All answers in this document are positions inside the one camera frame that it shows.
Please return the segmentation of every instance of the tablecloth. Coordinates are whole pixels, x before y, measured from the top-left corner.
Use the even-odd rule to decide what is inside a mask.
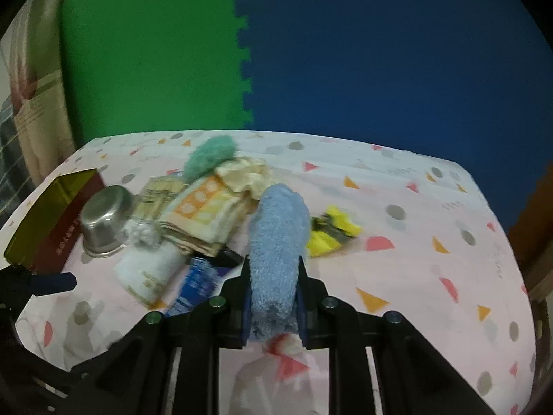
[[[1,231],[2,251],[56,176],[94,167],[106,185],[137,194],[151,176],[181,170],[195,147],[218,134],[232,135],[240,155],[267,161],[312,214],[334,204],[362,226],[361,236],[342,251],[308,260],[308,273],[322,279],[330,294],[361,312],[403,313],[496,413],[522,410],[535,367],[530,304],[498,220],[471,175],[453,162],[282,132],[141,132],[95,139],[10,217]],[[247,252],[244,227],[231,246]],[[128,332],[147,310],[115,278],[123,253],[91,258],[79,240],[65,267],[77,277],[77,287],[32,298],[17,321],[26,348],[68,370]],[[1,263],[7,265],[3,258]],[[172,280],[161,310],[185,273]],[[307,352],[294,335],[223,350],[220,367],[226,376],[220,385],[223,414],[328,410],[327,351]]]

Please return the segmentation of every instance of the teal fuzzy sock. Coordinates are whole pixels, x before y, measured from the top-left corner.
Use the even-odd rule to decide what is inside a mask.
[[[231,136],[212,137],[192,152],[184,164],[182,179],[185,183],[192,184],[196,179],[215,169],[221,162],[233,159],[236,150],[236,142]]]

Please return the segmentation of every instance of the screw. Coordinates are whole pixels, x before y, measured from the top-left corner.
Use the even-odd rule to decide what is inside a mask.
[[[403,320],[402,315],[399,312],[396,312],[395,310],[386,312],[385,317],[386,317],[386,320],[388,320],[388,322],[392,324],[400,324]]]
[[[219,309],[223,307],[226,303],[227,303],[227,300],[225,299],[224,296],[221,296],[221,295],[217,295],[209,299],[209,305],[214,309]]]
[[[325,309],[336,309],[338,307],[338,299],[334,298],[334,296],[327,296],[323,298],[321,304]]]
[[[163,314],[161,312],[149,312],[146,315],[146,323],[148,324],[157,324],[163,319]]]

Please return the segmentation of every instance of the metal bowl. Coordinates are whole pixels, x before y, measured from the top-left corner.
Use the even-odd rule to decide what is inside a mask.
[[[82,208],[82,246],[92,257],[105,257],[125,246],[121,228],[131,216],[134,195],[123,186],[109,186],[92,195]]]

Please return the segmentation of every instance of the blue plastic wrapper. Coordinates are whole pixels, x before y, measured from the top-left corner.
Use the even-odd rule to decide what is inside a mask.
[[[208,299],[231,268],[212,267],[208,260],[192,257],[190,270],[184,279],[179,296],[165,316],[186,314]]]

